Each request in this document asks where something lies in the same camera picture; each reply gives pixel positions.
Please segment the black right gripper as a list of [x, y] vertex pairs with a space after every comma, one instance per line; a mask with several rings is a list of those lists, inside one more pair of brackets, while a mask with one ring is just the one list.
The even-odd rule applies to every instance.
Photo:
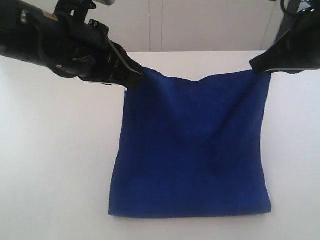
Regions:
[[305, 11], [267, 51], [249, 61], [255, 74], [320, 69], [320, 11]]

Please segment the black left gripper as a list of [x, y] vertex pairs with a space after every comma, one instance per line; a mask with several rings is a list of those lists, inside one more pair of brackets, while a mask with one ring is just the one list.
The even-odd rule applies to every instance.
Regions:
[[95, 20], [59, 28], [55, 37], [47, 37], [40, 31], [38, 55], [47, 68], [63, 78], [137, 87], [144, 78], [144, 68], [121, 45], [110, 40], [108, 34], [109, 28]]

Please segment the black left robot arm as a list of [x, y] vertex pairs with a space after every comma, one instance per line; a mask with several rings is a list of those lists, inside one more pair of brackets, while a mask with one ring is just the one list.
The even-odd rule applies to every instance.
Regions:
[[143, 67], [109, 39], [109, 27], [87, 14], [94, 0], [60, 0], [53, 13], [22, 0], [0, 3], [0, 54], [51, 70], [66, 79], [137, 86]]

